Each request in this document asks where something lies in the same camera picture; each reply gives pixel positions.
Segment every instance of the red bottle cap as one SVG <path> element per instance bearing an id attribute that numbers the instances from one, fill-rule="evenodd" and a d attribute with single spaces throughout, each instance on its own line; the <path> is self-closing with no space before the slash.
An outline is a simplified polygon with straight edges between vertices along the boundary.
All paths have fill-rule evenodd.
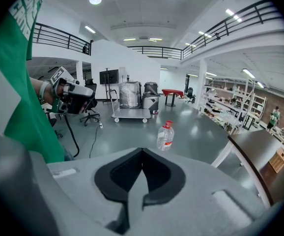
<path id="1" fill-rule="evenodd" d="M 165 126 L 163 126 L 163 128 L 170 129 L 170 125 L 171 125 L 172 123 L 173 123 L 173 121 L 167 120 L 166 123 L 165 123 Z"/>

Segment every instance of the green shirt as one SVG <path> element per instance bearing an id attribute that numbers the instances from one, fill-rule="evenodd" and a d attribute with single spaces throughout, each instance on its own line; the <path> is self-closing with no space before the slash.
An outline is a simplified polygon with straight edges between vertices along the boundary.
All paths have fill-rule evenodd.
<path id="1" fill-rule="evenodd" d="M 26 67 L 40 3 L 16 0 L 0 23 L 0 71 L 21 97 L 4 134 L 52 163 L 63 161 L 64 151 L 39 104 Z"/>
<path id="2" fill-rule="evenodd" d="M 275 125 L 276 121 L 280 119 L 280 112 L 274 111 L 271 113 L 270 123 Z"/>

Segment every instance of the table leg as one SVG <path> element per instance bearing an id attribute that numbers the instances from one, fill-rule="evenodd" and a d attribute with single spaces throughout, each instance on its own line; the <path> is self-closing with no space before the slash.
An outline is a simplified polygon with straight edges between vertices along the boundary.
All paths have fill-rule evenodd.
<path id="1" fill-rule="evenodd" d="M 229 155 L 233 145 L 234 144 L 232 144 L 232 142 L 229 141 L 226 144 L 225 148 L 221 151 L 221 153 L 218 155 L 218 157 L 214 160 L 214 162 L 211 165 L 217 168 L 225 160 L 225 158 Z"/>
<path id="2" fill-rule="evenodd" d="M 260 194 L 260 198 L 262 199 L 264 207 L 267 208 L 267 209 L 270 208 L 271 205 L 270 205 L 270 201 L 268 199 L 268 196 L 266 195 L 265 190 L 264 190 L 259 178 L 256 176 L 254 170 L 251 168 L 248 161 L 245 159 L 245 157 L 240 153 L 240 151 L 235 146 L 232 147 L 232 151 L 236 154 L 236 156 L 238 157 L 240 162 L 243 164 L 243 166 L 247 170 L 249 176 L 251 177 L 253 183 L 256 186 L 256 189 L 258 190 L 258 193 Z"/>
<path id="3" fill-rule="evenodd" d="M 250 127 L 251 127 L 251 124 L 253 123 L 255 121 L 255 118 L 252 118 L 252 121 L 250 122 L 250 125 L 249 125 L 249 128 L 248 128 L 248 130 L 250 129 Z"/>
<path id="4" fill-rule="evenodd" d="M 168 103 L 168 104 L 166 104 L 167 106 L 169 106 L 169 107 L 175 107 L 176 106 L 176 105 L 173 104 L 175 102 L 175 95 L 176 95 L 175 93 L 172 94 L 171 104 Z"/>
<path id="5" fill-rule="evenodd" d="M 247 123 L 249 121 L 249 116 L 247 116 L 247 119 L 245 120 L 244 125 L 242 126 L 244 129 L 247 129 Z"/>

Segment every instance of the bottle label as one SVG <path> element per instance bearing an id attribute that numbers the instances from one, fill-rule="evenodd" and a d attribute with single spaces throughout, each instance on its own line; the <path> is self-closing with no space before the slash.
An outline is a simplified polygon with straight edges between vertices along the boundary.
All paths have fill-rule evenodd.
<path id="1" fill-rule="evenodd" d="M 169 142 L 169 143 L 164 143 L 164 147 L 167 148 L 167 147 L 170 147 L 172 144 L 172 142 Z"/>

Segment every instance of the red table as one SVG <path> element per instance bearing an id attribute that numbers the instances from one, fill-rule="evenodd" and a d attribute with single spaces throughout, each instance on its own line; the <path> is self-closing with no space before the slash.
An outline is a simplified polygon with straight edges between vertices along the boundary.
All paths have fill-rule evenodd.
<path id="1" fill-rule="evenodd" d="M 162 89 L 163 91 L 163 94 L 166 96 L 166 101 L 165 101 L 165 105 L 169 106 L 169 107 L 174 107 L 176 105 L 174 105 L 174 101 L 175 101 L 175 95 L 176 94 L 179 94 L 180 97 L 183 97 L 183 91 L 179 91 L 179 90 L 174 90 L 174 89 Z M 167 97 L 170 93 L 173 93 L 172 95 L 172 101 L 171 101 L 171 104 L 170 103 L 167 103 Z"/>

